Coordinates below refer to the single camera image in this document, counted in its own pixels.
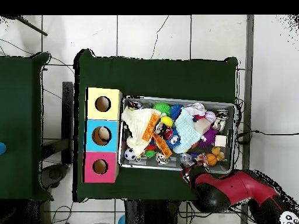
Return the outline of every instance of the white cloth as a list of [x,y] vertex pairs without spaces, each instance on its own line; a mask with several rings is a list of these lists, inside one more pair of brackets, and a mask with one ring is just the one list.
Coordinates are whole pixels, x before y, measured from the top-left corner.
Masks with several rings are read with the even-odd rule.
[[204,116],[207,111],[204,108],[204,106],[199,102],[190,104],[190,105],[186,105],[182,108],[185,109],[191,116],[194,116],[194,115]]
[[151,142],[151,139],[149,139],[148,142],[143,140],[142,136],[152,114],[160,116],[161,112],[151,108],[131,111],[128,107],[126,107],[121,114],[121,119],[126,122],[132,133],[132,137],[127,138],[127,145],[134,151],[136,156],[140,155]]

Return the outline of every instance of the wooden block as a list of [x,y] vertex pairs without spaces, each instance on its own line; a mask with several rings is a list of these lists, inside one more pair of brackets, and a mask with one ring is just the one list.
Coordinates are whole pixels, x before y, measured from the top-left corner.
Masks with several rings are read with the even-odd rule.
[[86,152],[84,183],[114,183],[119,173],[116,152]]
[[119,124],[119,121],[87,120],[86,151],[117,152]]
[[170,148],[168,147],[167,143],[165,142],[165,140],[163,138],[161,138],[159,135],[157,135],[156,133],[153,134],[153,137],[156,141],[156,145],[162,151],[165,158],[170,157],[170,155],[172,155],[172,152],[171,152]]
[[227,136],[216,135],[215,146],[225,147],[227,145]]
[[122,93],[118,89],[87,88],[87,118],[91,120],[120,119]]
[[205,119],[201,118],[197,120],[194,124],[195,130],[202,136],[210,129],[211,123]]
[[145,129],[144,134],[142,136],[143,140],[148,142],[152,138],[158,120],[159,120],[159,116],[152,114],[151,118],[149,119],[147,128]]

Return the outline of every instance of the orange toy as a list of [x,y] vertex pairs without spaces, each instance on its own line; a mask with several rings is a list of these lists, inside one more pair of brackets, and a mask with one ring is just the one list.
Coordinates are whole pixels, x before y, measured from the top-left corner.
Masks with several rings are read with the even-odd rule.
[[156,141],[156,145],[162,151],[165,158],[170,157],[170,155],[172,155],[172,152],[168,148],[168,145],[166,144],[165,140],[163,138],[161,138],[159,135],[157,135],[156,133],[153,134],[153,137]]
[[213,167],[217,163],[217,158],[214,154],[207,154],[208,165]]
[[159,116],[152,114],[151,118],[149,119],[149,122],[147,124],[147,128],[145,129],[142,139],[145,141],[149,141],[152,138],[152,134],[154,133],[155,125],[159,120]]

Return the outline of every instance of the shape sorter box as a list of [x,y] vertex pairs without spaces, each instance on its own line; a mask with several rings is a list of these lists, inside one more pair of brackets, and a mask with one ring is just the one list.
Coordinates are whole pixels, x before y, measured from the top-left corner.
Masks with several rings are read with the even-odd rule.
[[[120,106],[122,93],[117,89],[86,89],[85,112],[86,136],[84,137],[84,156],[82,181],[84,183],[114,183],[119,171],[117,152],[119,143]],[[101,139],[99,130],[109,132],[107,141]],[[95,163],[101,160],[106,168],[96,173]]]
[[[87,118],[89,120],[115,120],[120,119],[120,106],[123,94],[118,89],[100,89],[97,87],[88,87],[87,105]],[[108,109],[99,111],[100,100],[105,98],[109,102]]]
[[[94,164],[97,160],[106,162],[106,172],[95,173]],[[114,152],[86,152],[85,154],[85,182],[86,183],[114,183],[119,173],[119,166]]]

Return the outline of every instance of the blue block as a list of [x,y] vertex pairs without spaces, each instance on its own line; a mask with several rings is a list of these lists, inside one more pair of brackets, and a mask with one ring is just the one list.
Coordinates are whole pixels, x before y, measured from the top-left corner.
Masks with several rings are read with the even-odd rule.
[[[94,152],[117,152],[118,121],[87,120],[86,151]],[[92,140],[92,133],[96,127],[107,127],[112,134],[111,140],[105,146],[100,146]]]

